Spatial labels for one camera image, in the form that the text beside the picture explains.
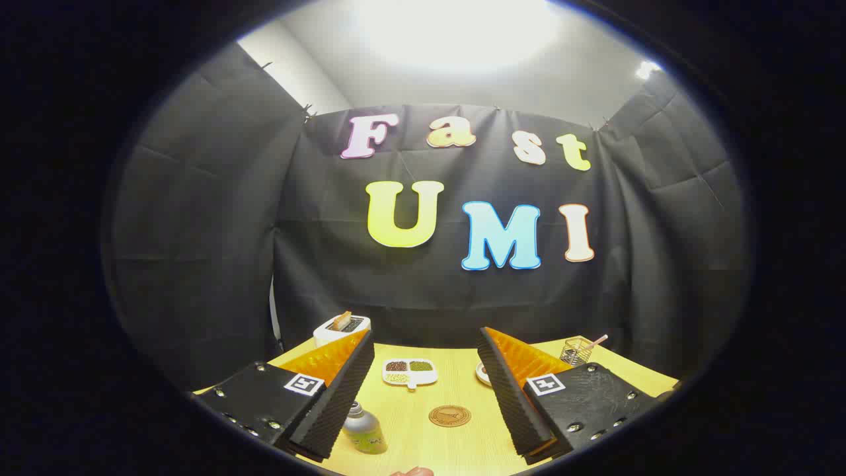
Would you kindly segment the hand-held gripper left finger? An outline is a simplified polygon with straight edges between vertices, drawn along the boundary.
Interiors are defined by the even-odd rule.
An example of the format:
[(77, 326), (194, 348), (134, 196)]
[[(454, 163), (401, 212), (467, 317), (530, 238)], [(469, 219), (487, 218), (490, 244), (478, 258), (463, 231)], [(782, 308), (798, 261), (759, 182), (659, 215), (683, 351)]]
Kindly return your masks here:
[(193, 403), (251, 440), (320, 463), (330, 457), (375, 356), (368, 329), (281, 365), (254, 362)]

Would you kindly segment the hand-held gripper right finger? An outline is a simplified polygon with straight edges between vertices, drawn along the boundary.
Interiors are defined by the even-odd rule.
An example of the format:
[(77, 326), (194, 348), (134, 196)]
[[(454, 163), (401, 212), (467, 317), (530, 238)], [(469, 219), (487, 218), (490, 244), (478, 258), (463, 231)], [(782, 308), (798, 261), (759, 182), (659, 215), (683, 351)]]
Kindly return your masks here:
[(673, 395), (648, 393), (595, 362), (573, 366), (490, 327), (481, 328), (477, 350), (528, 464), (594, 446)]

